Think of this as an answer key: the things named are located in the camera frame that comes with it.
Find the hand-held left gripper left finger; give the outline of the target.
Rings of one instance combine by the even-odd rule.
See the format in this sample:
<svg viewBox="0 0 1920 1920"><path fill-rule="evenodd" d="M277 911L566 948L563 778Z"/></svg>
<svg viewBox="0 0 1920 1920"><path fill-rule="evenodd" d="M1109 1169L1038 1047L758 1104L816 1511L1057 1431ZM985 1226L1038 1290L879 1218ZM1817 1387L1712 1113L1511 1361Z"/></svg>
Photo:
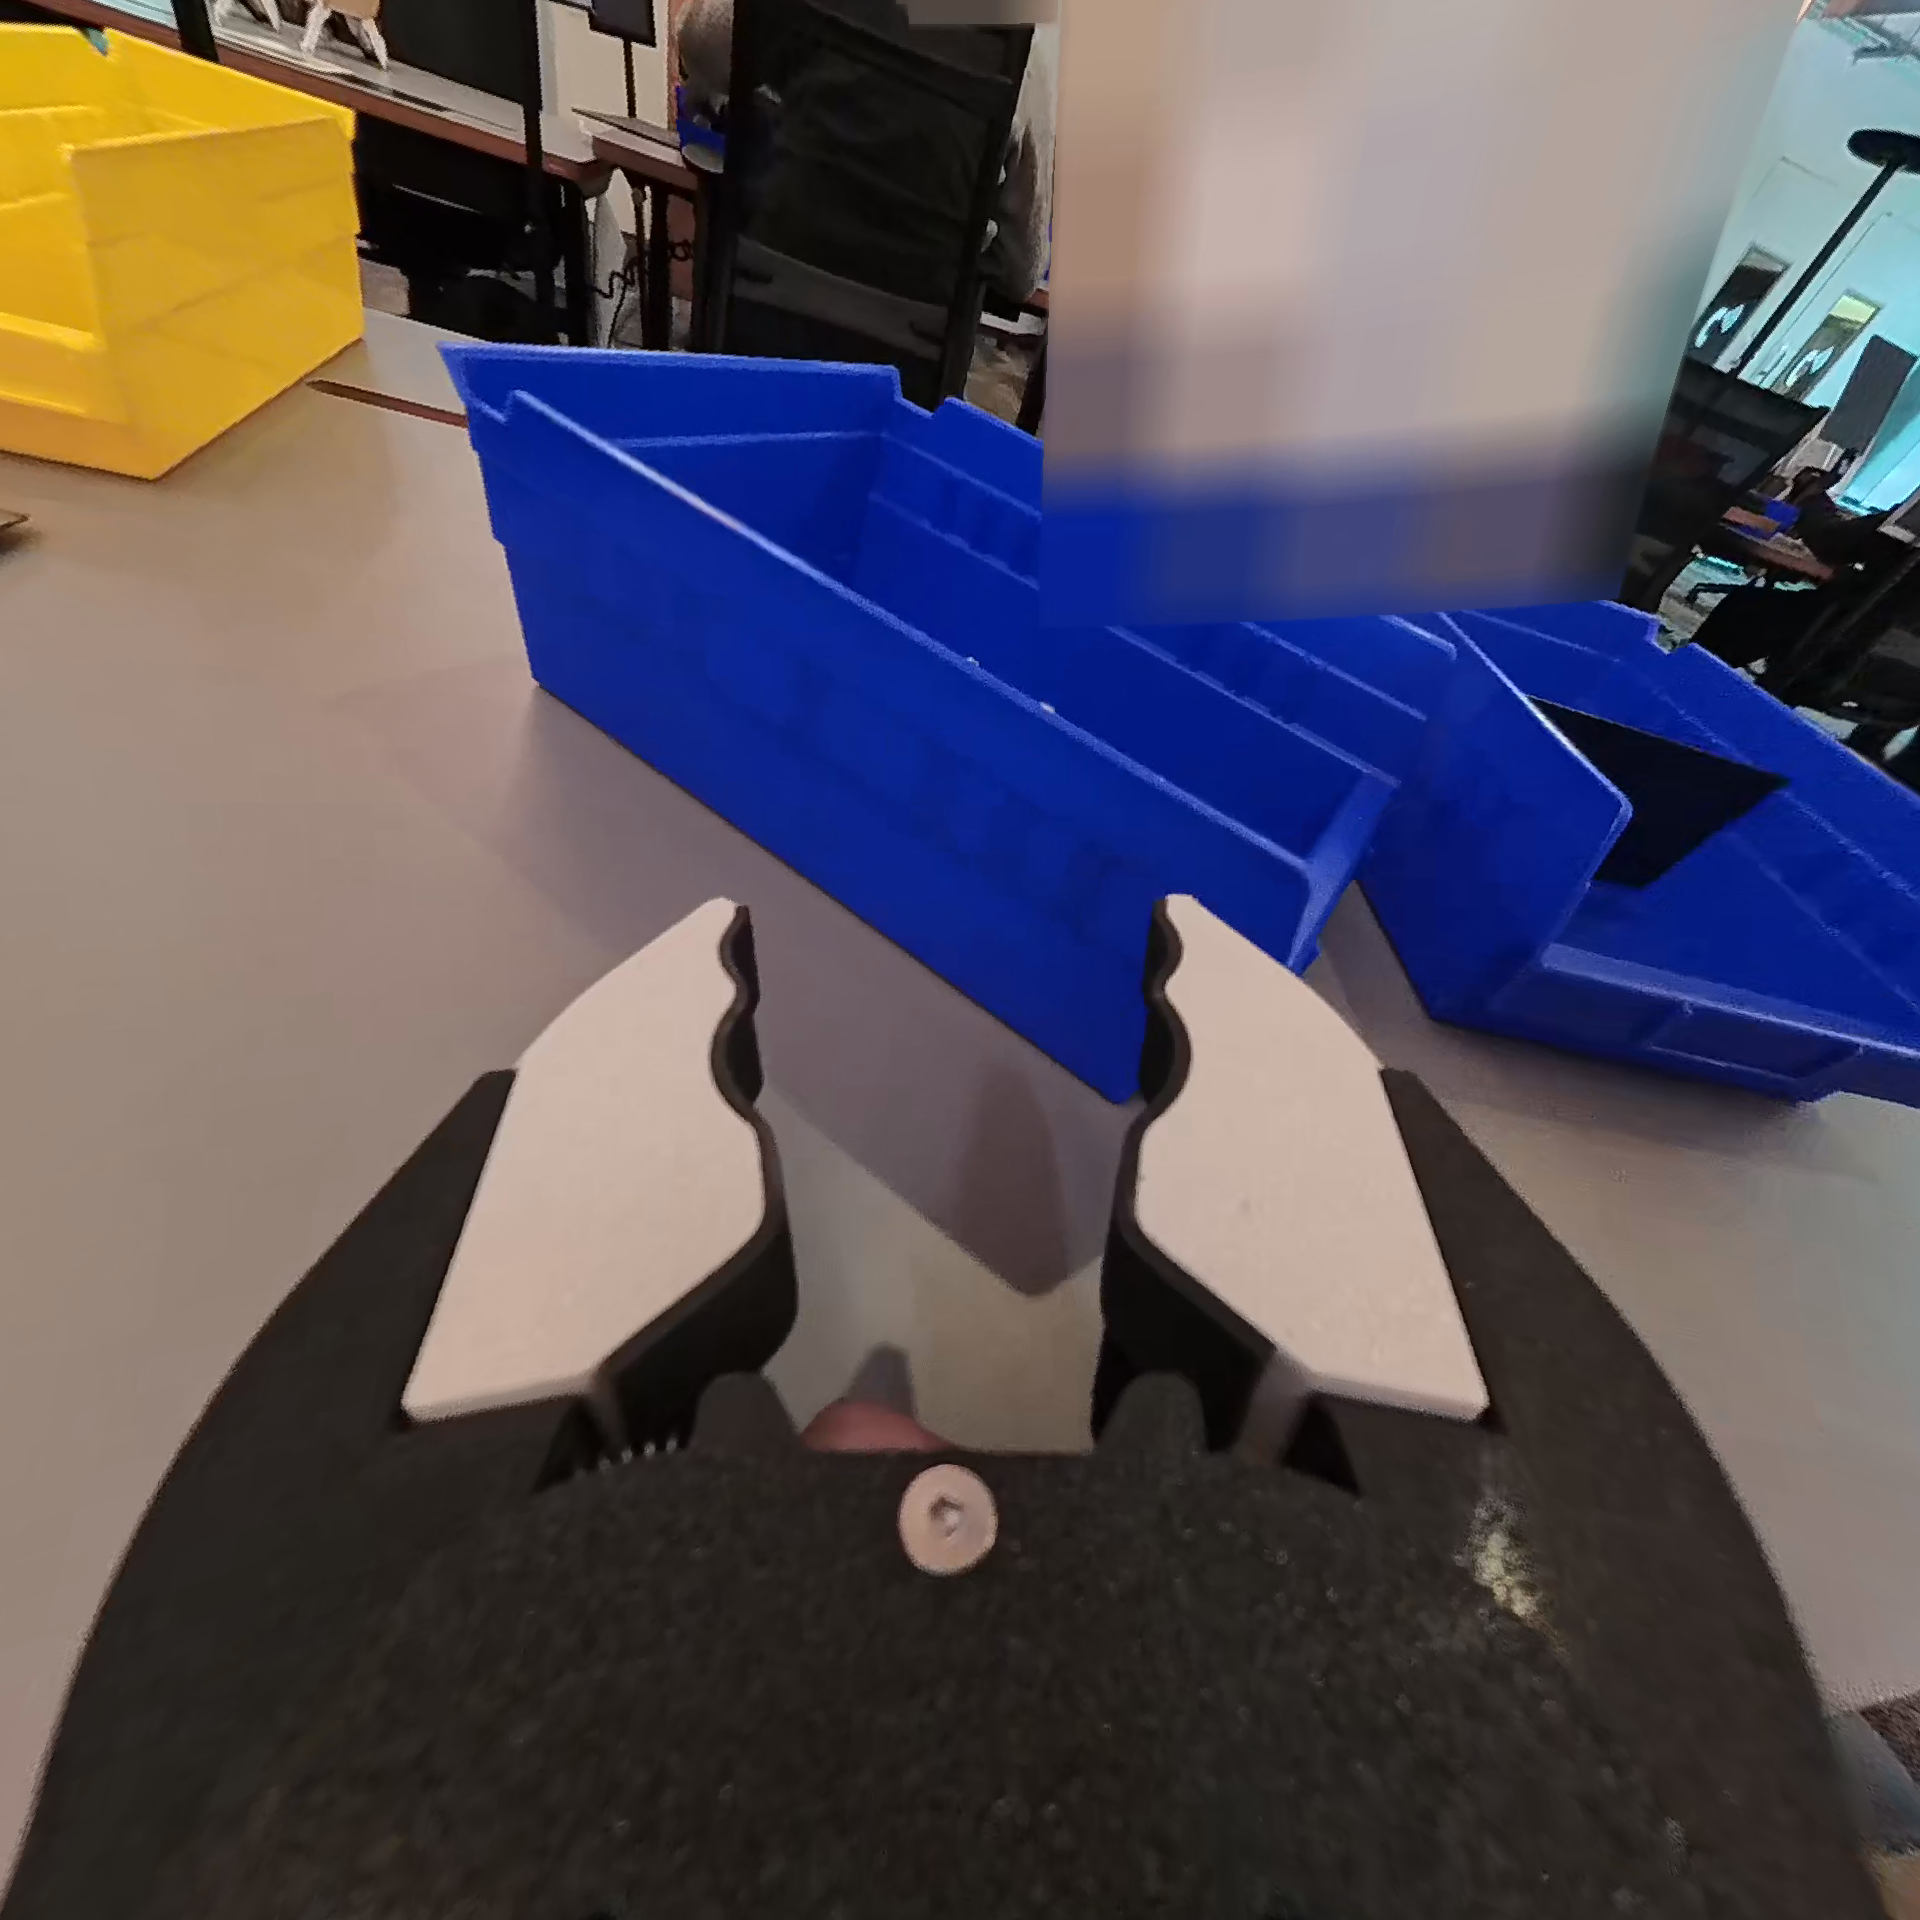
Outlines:
<svg viewBox="0 0 1920 1920"><path fill-rule="evenodd" d="M707 902L518 1056L409 1425L563 1401L612 1457L665 1452L776 1355L800 1288L757 1009L752 914Z"/></svg>

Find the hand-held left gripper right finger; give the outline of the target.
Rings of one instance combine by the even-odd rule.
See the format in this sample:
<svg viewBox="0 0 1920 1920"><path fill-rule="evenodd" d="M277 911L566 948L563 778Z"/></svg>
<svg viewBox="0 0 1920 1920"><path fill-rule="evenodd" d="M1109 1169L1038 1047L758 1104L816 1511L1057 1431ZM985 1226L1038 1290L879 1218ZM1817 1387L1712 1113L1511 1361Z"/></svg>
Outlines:
<svg viewBox="0 0 1920 1920"><path fill-rule="evenodd" d="M1493 1395L1379 1056L1193 896L1155 908L1142 1009L1100 1425L1148 1376L1182 1380L1227 1457L1281 1458L1327 1401L1479 1425Z"/></svg>

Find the blue divided storage bin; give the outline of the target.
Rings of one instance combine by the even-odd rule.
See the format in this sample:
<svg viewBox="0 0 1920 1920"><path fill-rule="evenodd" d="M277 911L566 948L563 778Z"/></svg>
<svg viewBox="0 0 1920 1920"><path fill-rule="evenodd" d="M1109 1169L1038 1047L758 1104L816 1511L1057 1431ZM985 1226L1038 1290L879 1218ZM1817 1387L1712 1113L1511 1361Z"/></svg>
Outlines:
<svg viewBox="0 0 1920 1920"><path fill-rule="evenodd" d="M1918 1104L1918 806L1611 603L1453 643L1359 892L1433 1020L1793 1104Z"/></svg>

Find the person's left hand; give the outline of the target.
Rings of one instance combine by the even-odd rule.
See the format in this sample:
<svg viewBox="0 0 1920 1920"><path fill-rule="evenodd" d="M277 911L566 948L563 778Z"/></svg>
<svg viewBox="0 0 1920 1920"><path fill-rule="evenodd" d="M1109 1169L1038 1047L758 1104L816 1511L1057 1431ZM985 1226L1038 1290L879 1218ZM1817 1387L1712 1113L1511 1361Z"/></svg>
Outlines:
<svg viewBox="0 0 1920 1920"><path fill-rule="evenodd" d="M926 1428L912 1414L867 1399L836 1399L822 1407L807 1423L801 1444L824 1455L927 1455L948 1450L948 1442Z"/></svg>

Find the yellow storage bin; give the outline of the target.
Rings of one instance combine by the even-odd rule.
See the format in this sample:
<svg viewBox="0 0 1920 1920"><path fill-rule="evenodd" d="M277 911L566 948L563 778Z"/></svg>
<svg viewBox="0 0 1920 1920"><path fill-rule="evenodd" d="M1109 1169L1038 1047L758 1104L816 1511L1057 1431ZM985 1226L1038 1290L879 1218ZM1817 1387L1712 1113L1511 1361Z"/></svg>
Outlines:
<svg viewBox="0 0 1920 1920"><path fill-rule="evenodd" d="M1 30L1 449L158 479L358 344L353 115Z"/></svg>

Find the black office chair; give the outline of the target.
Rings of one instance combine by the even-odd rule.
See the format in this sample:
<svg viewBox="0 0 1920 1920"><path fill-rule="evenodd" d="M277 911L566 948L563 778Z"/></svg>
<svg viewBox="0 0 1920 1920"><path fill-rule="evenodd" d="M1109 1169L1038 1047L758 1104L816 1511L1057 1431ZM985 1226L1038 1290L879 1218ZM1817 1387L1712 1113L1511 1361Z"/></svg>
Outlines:
<svg viewBox="0 0 1920 1920"><path fill-rule="evenodd" d="M1056 42L904 6L686 6L686 99L725 139L701 351L957 398L981 311L1013 319L1046 264Z"/></svg>

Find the black floor lamp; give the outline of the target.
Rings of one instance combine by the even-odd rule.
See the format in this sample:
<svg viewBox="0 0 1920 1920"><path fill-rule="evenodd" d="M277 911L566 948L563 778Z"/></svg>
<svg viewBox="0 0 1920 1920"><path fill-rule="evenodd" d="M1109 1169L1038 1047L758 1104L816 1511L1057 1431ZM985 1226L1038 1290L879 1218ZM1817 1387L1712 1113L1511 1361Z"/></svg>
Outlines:
<svg viewBox="0 0 1920 1920"><path fill-rule="evenodd" d="M1847 238L1854 236L1854 231L1864 219L1868 210L1876 207L1876 201L1888 192L1888 187L1900 177L1918 175L1918 134L1897 129L1861 129L1859 134L1848 135L1847 154L1861 161L1863 166L1872 166L1875 179L1863 191L1859 201L1839 218L1831 236L1819 246L1808 266L1798 272L1792 289L1780 298L1780 303L1775 303L1774 311L1766 315L1766 326L1756 331L1743 354L1747 364L1750 364L1763 352L1763 348L1769 346L1774 334L1779 334L1780 328L1792 319L1793 310L1822 279L1824 270L1831 266L1843 242L1847 242Z"/></svg>

